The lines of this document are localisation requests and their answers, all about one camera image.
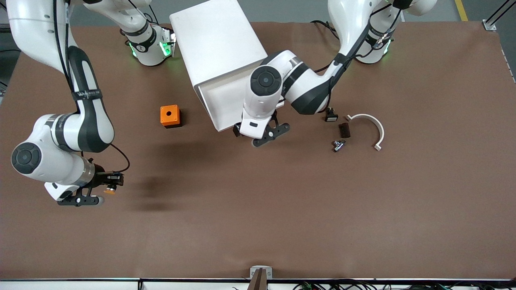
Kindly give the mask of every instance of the green light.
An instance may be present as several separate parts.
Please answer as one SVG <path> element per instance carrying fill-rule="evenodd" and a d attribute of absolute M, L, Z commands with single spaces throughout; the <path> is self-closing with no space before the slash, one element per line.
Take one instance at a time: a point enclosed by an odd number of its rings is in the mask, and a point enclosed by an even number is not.
<path fill-rule="evenodd" d="M 383 54 L 386 54 L 387 51 L 389 50 L 389 45 L 391 44 L 391 40 L 389 39 L 389 42 L 387 42 L 387 44 L 385 45 L 385 50 L 383 51 Z"/>
<path fill-rule="evenodd" d="M 159 45 L 162 48 L 163 54 L 165 56 L 169 56 L 170 55 L 170 48 L 169 48 L 170 46 L 168 44 L 162 43 L 162 42 L 160 42 Z"/>
<path fill-rule="evenodd" d="M 129 47 L 131 48 L 131 50 L 133 51 L 133 56 L 134 57 L 137 57 L 136 56 L 136 53 L 134 52 L 134 48 L 133 48 L 133 45 L 131 43 L 129 43 Z"/>

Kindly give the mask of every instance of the open white box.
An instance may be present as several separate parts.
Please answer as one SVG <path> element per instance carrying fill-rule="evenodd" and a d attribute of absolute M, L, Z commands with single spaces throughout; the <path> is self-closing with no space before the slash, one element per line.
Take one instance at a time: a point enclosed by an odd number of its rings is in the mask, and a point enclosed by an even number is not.
<path fill-rule="evenodd" d="M 170 15 L 192 86 L 217 131 L 242 119 L 251 72 L 267 57 L 237 0 L 210 0 Z"/>

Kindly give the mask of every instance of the brown table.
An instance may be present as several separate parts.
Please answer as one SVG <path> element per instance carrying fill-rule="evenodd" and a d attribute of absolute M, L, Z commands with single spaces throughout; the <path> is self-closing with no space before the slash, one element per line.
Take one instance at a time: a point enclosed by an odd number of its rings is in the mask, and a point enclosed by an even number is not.
<path fill-rule="evenodd" d="M 338 42 L 320 26 L 254 23 L 266 51 L 326 65 Z M 131 159 L 101 207 L 58 206 L 16 173 L 12 149 L 43 114 L 74 111 L 64 77 L 23 55 L 0 106 L 1 278 L 246 276 L 511 278 L 516 272 L 516 86 L 496 33 L 480 23 L 402 23 L 382 62 L 354 62 L 332 106 L 337 123 L 285 106 L 289 133 L 259 149 L 216 132 L 181 59 L 144 67 L 116 27 L 76 27 L 115 142 Z M 159 107 L 179 104 L 182 128 Z M 108 170 L 115 150 L 86 154 Z"/>

